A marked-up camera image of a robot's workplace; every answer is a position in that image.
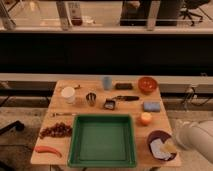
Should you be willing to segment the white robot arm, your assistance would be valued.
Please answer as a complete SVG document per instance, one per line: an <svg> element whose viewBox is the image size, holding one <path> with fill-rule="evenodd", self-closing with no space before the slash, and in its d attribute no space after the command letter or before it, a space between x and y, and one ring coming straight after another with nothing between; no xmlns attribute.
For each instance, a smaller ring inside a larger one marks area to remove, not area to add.
<svg viewBox="0 0 213 171"><path fill-rule="evenodd" d="M213 120L182 122L173 137L182 149L195 150L213 164Z"/></svg>

